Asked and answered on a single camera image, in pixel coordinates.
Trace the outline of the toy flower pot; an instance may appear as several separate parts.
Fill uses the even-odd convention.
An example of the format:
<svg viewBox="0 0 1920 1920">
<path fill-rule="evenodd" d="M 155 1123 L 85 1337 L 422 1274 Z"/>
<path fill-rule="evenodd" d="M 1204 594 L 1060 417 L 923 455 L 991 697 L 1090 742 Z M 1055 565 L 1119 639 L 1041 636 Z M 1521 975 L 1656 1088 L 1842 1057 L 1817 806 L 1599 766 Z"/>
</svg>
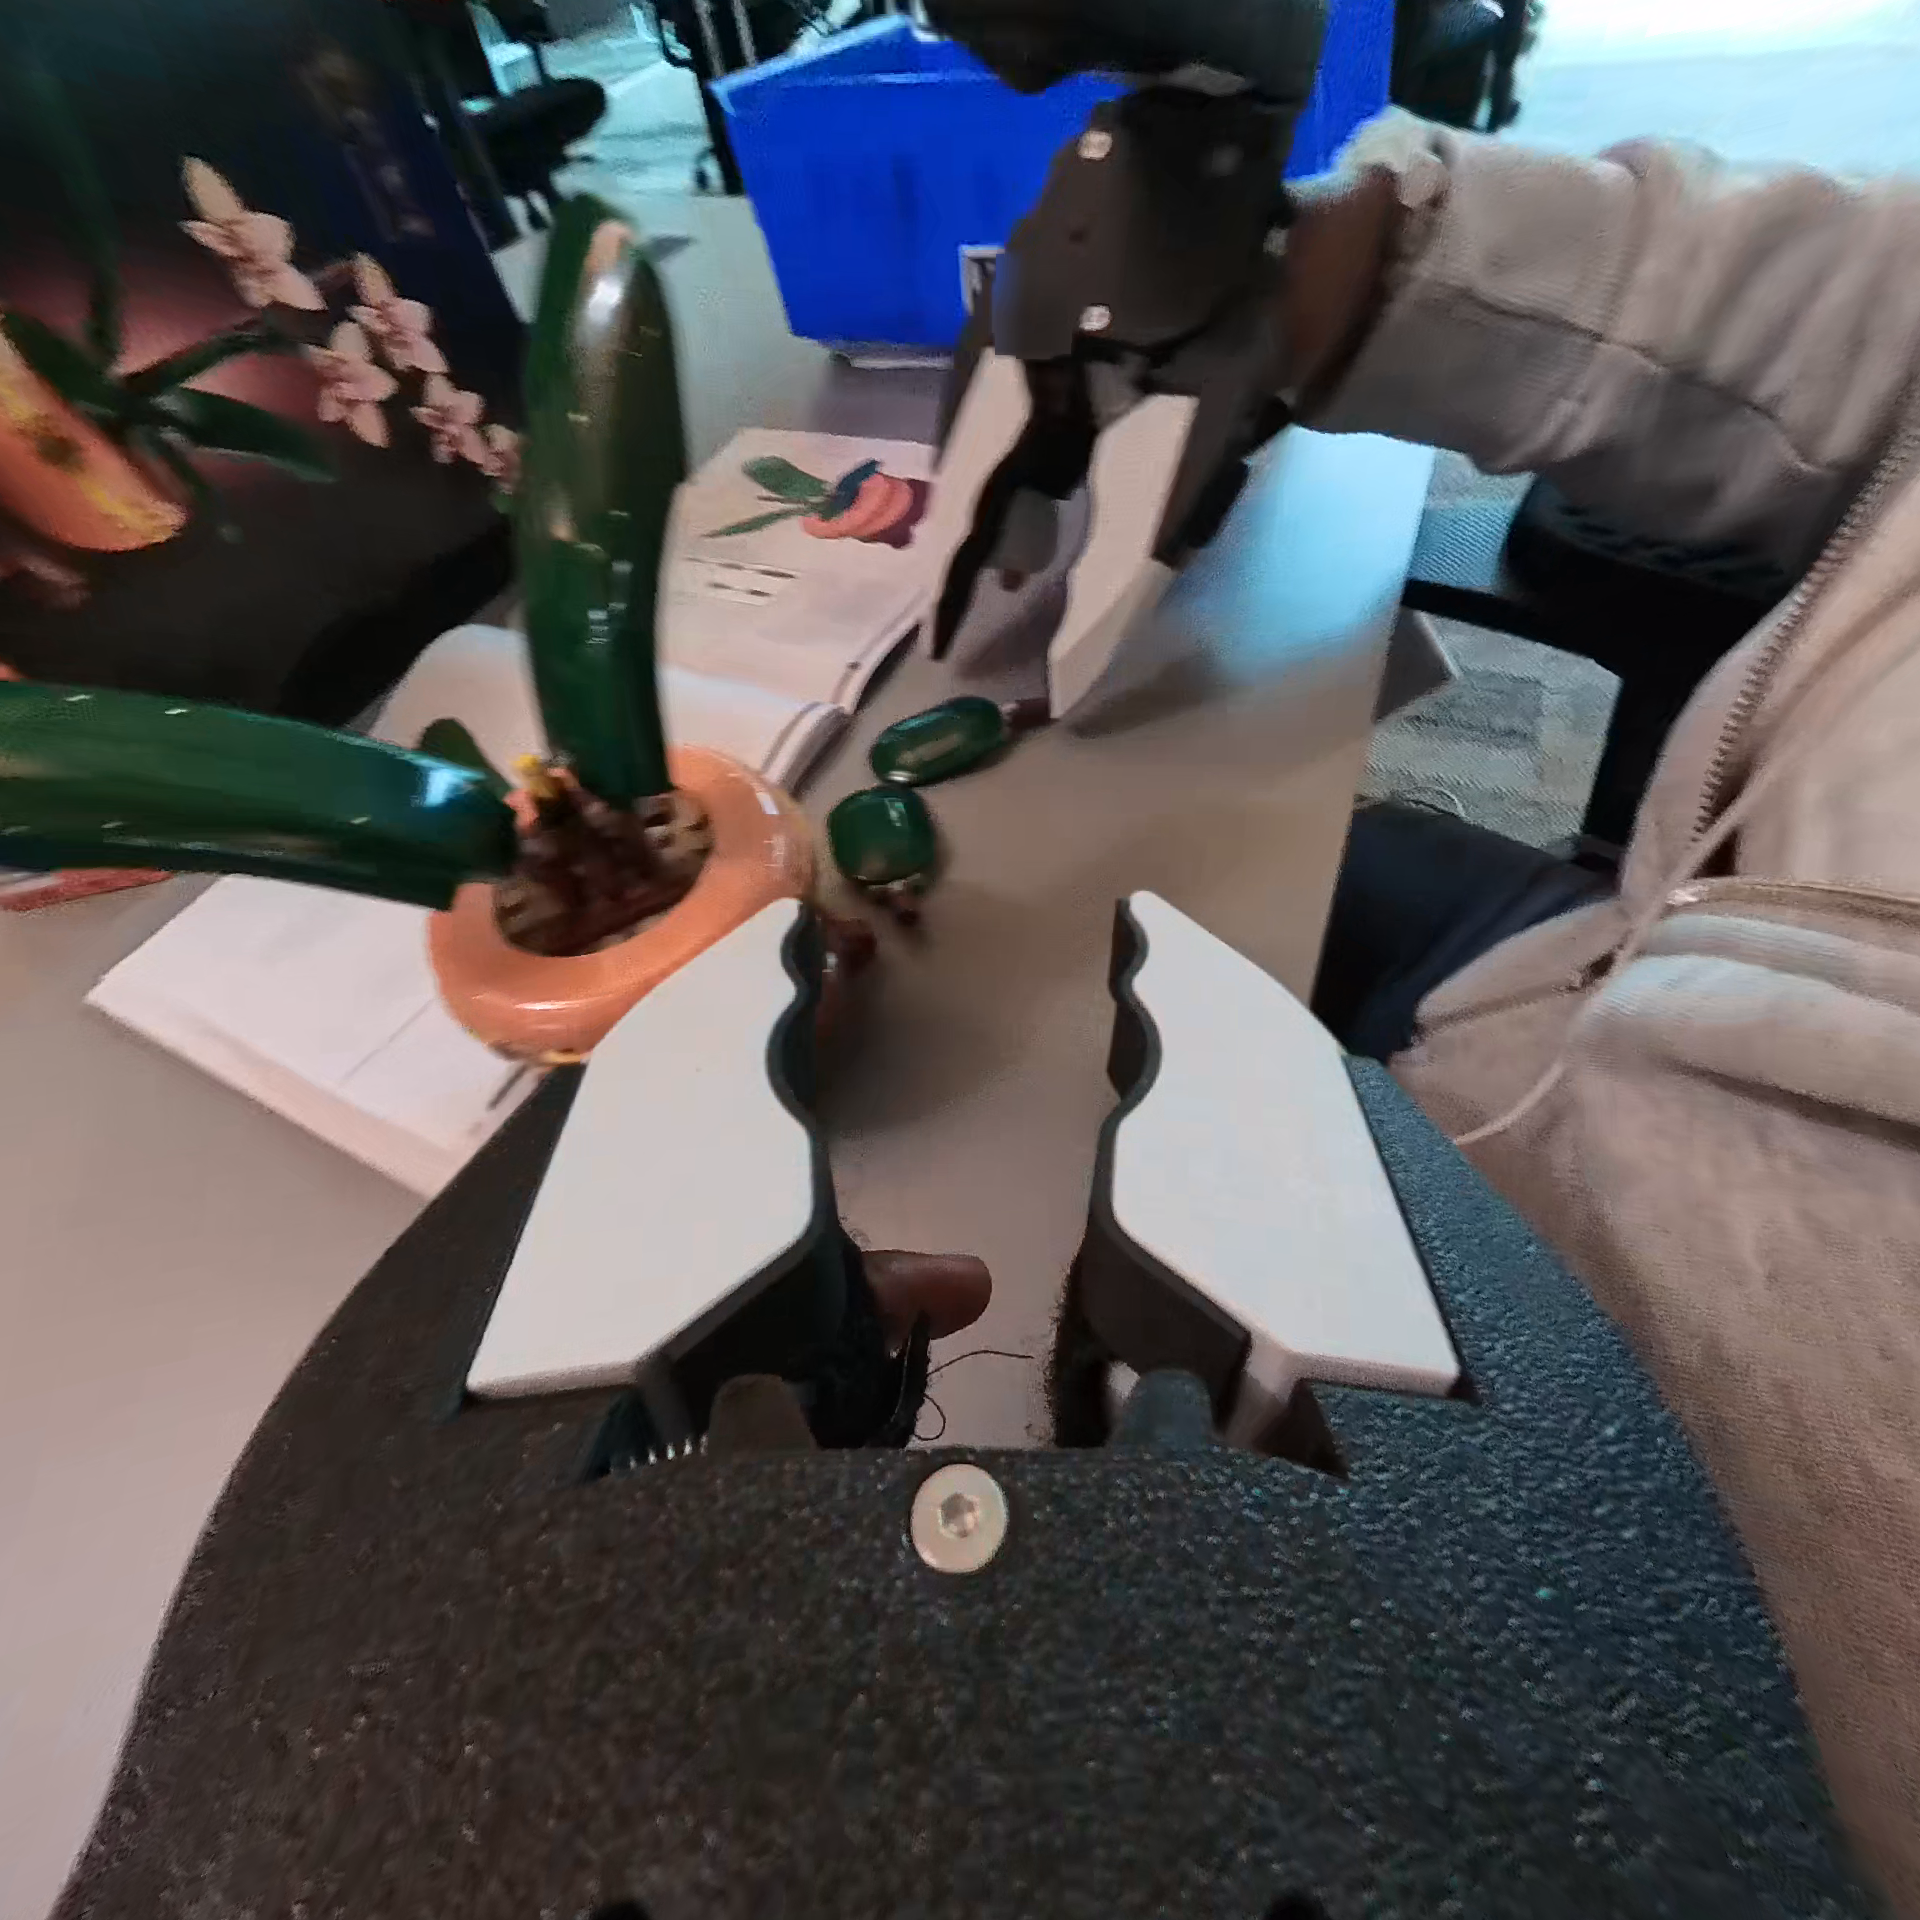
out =
<svg viewBox="0 0 1920 1920">
<path fill-rule="evenodd" d="M 425 923 L 448 1013 L 513 1064 L 582 1064 L 765 906 L 819 898 L 811 820 L 735 754 L 669 745 L 669 792 L 636 806 L 589 798 L 550 757 L 519 771 L 519 865 Z"/>
</svg>

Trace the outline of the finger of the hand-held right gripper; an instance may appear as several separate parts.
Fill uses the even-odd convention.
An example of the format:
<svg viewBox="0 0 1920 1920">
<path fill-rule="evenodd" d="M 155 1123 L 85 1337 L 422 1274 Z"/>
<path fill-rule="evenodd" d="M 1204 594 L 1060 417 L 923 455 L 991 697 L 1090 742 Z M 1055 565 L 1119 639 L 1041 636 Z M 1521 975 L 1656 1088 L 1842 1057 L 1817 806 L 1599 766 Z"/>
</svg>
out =
<svg viewBox="0 0 1920 1920">
<path fill-rule="evenodd" d="M 1144 613 L 1156 608 L 1175 578 L 1156 554 L 1195 413 L 1195 396 L 1143 396 L 1093 439 L 1090 521 L 1070 565 L 1063 617 L 1047 651 L 1055 722 L 1087 703 L 1122 640 Z"/>
<path fill-rule="evenodd" d="M 948 658 L 985 578 L 1042 573 L 1083 482 L 1083 377 L 985 349 L 958 396 L 920 525 L 923 653 Z"/>
</svg>

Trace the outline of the grey desk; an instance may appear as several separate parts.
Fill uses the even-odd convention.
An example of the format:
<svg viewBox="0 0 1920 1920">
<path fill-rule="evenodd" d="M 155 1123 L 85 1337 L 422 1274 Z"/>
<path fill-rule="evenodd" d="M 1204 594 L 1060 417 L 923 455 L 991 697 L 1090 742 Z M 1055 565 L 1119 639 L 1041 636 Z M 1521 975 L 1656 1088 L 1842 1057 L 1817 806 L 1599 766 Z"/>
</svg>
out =
<svg viewBox="0 0 1920 1920">
<path fill-rule="evenodd" d="M 1111 1108 L 1112 906 L 1309 994 L 1434 452 L 1288 432 L 1066 732 L 933 795 L 821 1115 L 856 1238 L 977 1254 L 1042 1351 Z M 44 1916 L 181 1570 L 292 1366 L 420 1198 L 88 1007 L 196 885 L 4 916 L 4 1914 Z"/>
</svg>

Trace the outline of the person's left hand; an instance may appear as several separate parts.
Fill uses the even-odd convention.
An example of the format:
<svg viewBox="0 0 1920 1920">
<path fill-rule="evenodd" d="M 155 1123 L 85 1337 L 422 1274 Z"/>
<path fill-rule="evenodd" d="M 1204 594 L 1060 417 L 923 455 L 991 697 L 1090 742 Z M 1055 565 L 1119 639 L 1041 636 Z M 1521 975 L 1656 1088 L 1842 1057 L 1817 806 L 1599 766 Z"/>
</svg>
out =
<svg viewBox="0 0 1920 1920">
<path fill-rule="evenodd" d="M 930 1344 L 955 1337 L 977 1325 L 993 1299 L 993 1276 L 969 1254 L 867 1251 L 863 1274 L 895 1348 L 915 1332 Z"/>
</svg>

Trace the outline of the black orchid toy set box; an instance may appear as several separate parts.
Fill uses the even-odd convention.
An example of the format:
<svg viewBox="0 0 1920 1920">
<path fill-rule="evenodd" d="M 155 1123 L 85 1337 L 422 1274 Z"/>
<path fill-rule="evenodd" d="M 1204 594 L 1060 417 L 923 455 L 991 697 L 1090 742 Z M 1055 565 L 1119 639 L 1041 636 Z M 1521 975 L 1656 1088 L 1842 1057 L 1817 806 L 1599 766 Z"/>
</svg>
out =
<svg viewBox="0 0 1920 1920">
<path fill-rule="evenodd" d="M 4 667 L 312 722 L 511 582 L 522 324 L 398 2 L 4 5 Z"/>
</svg>

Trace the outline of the person's right hand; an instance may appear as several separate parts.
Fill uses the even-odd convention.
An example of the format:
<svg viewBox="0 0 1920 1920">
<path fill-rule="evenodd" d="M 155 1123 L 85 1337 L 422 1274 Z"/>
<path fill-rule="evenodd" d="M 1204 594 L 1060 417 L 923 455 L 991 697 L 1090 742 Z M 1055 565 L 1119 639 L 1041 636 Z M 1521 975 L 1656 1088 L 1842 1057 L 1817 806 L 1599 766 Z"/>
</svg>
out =
<svg viewBox="0 0 1920 1920">
<path fill-rule="evenodd" d="M 1380 164 L 1294 189 L 1277 308 L 1294 419 L 1316 419 L 1353 367 L 1377 318 L 1399 227 L 1399 179 Z"/>
</svg>

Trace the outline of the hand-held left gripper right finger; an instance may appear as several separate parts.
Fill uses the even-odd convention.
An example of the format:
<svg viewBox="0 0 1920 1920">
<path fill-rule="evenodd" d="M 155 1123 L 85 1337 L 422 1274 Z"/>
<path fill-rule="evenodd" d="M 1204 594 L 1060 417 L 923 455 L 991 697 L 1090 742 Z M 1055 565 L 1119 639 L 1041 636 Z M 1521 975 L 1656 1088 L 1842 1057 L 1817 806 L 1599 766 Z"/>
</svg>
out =
<svg viewBox="0 0 1920 1920">
<path fill-rule="evenodd" d="M 1302 1383 L 1447 1398 L 1463 1366 L 1342 1048 L 1278 980 L 1156 894 L 1112 926 L 1117 1111 L 1083 1310 L 1140 1375 L 1214 1402 Z"/>
</svg>

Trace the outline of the building instruction booklet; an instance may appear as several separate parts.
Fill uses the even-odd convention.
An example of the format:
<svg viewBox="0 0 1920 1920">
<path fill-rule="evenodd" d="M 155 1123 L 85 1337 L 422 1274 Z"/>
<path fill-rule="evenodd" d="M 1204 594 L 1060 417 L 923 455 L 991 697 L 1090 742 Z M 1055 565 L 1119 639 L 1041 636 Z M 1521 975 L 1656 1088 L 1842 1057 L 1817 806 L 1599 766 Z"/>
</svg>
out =
<svg viewBox="0 0 1920 1920">
<path fill-rule="evenodd" d="M 851 722 L 923 591 L 930 448 L 742 432 L 674 503 L 662 716 L 786 792 Z M 420 1198 L 529 1095 L 446 1012 L 425 913 L 228 876 L 88 1007 Z"/>
</svg>

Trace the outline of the person's right forearm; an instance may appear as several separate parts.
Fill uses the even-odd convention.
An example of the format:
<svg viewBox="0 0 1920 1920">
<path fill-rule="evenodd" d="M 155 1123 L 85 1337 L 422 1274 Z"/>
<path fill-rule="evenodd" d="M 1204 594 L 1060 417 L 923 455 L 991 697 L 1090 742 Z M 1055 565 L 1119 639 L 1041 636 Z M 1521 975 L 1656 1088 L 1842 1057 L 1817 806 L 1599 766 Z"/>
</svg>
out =
<svg viewBox="0 0 1920 1920">
<path fill-rule="evenodd" d="M 1402 227 L 1326 435 L 1540 474 L 1622 531 L 1804 570 L 1918 384 L 1918 182 L 1567 158 L 1385 113 Z"/>
</svg>

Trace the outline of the blue plastic bin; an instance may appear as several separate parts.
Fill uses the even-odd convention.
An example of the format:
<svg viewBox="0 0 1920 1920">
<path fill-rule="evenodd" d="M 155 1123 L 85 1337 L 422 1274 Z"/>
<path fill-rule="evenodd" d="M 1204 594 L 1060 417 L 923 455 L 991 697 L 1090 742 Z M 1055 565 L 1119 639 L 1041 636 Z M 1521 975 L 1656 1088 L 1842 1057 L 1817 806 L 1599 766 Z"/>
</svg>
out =
<svg viewBox="0 0 1920 1920">
<path fill-rule="evenodd" d="M 1285 187 L 1326 170 L 1387 104 L 1390 2 L 1328 2 L 1326 47 Z M 1122 82 L 1017 93 L 964 47 L 907 21 L 714 87 L 789 330 L 830 348 L 950 349 L 966 262 L 999 254 L 1048 164 Z"/>
</svg>

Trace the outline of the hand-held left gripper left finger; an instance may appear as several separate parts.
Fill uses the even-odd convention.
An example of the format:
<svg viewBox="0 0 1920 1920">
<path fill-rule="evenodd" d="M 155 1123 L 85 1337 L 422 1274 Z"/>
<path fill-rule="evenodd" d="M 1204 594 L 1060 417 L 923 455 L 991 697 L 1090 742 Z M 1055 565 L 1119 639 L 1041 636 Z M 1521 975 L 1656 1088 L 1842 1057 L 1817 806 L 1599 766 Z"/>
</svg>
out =
<svg viewBox="0 0 1920 1920">
<path fill-rule="evenodd" d="M 805 1013 L 800 900 L 665 980 L 589 1054 L 465 1372 L 470 1396 L 639 1380 L 821 1225 L 774 1042 Z"/>
</svg>

